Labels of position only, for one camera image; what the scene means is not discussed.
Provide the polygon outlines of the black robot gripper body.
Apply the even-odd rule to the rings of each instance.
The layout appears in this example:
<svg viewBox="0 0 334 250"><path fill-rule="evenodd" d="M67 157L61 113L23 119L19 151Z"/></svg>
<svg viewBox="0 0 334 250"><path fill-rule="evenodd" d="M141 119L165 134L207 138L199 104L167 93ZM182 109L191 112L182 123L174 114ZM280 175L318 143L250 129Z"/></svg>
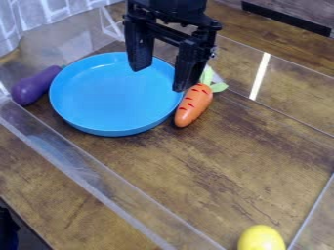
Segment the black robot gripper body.
<svg viewBox="0 0 334 250"><path fill-rule="evenodd" d="M202 43L213 43L222 24L206 13L207 0L127 0L125 14L126 41L138 43L145 37L166 39L167 43L181 43L187 35L167 28L177 23L181 27L195 27L193 37Z"/></svg>

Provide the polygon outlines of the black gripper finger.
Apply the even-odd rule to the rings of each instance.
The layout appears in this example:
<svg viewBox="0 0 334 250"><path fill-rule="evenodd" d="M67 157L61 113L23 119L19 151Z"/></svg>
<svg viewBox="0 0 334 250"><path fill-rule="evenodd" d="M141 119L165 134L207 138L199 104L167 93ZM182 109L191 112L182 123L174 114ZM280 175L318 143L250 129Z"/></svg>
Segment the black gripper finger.
<svg viewBox="0 0 334 250"><path fill-rule="evenodd" d="M186 39L179 46L175 62L175 78L173 90L183 92L198 83L213 48L201 45L194 39Z"/></svg>
<svg viewBox="0 0 334 250"><path fill-rule="evenodd" d="M133 71L141 71L153 64L154 36L145 23L126 21L126 46Z"/></svg>

